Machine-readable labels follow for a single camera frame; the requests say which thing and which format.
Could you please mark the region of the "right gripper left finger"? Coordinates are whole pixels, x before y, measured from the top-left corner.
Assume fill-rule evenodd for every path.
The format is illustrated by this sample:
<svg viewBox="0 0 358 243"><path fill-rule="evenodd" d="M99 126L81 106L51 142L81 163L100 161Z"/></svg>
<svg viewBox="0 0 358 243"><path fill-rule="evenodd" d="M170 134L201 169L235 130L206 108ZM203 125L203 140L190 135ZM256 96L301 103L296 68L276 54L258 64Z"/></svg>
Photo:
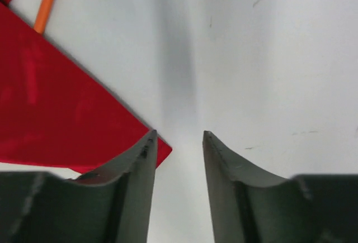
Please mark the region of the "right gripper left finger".
<svg viewBox="0 0 358 243"><path fill-rule="evenodd" d="M157 132L76 179L1 172L2 242L146 242Z"/></svg>

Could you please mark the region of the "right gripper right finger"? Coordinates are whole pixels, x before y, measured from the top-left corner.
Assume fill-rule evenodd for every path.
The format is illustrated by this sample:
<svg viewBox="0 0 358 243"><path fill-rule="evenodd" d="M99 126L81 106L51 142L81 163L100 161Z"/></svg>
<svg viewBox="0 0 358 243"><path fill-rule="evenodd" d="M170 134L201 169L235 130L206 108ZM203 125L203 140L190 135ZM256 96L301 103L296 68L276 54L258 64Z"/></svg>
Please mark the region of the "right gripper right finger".
<svg viewBox="0 0 358 243"><path fill-rule="evenodd" d="M216 242L356 242L357 175L286 179L203 134Z"/></svg>

